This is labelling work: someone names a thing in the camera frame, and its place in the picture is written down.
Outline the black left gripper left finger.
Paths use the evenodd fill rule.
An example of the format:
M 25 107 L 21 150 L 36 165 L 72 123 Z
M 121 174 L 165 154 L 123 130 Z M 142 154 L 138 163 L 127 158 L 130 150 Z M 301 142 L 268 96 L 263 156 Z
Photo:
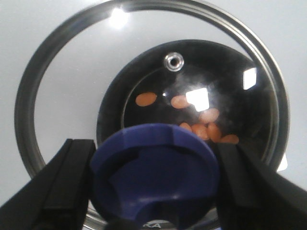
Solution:
M 0 208 L 2 230 L 81 230 L 95 144 L 67 139 L 53 159 Z

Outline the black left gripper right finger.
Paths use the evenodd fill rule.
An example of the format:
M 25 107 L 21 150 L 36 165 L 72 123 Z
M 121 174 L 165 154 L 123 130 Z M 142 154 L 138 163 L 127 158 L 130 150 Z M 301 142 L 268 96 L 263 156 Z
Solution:
M 251 149 L 218 144 L 217 213 L 223 230 L 305 230 L 307 192 L 263 163 Z

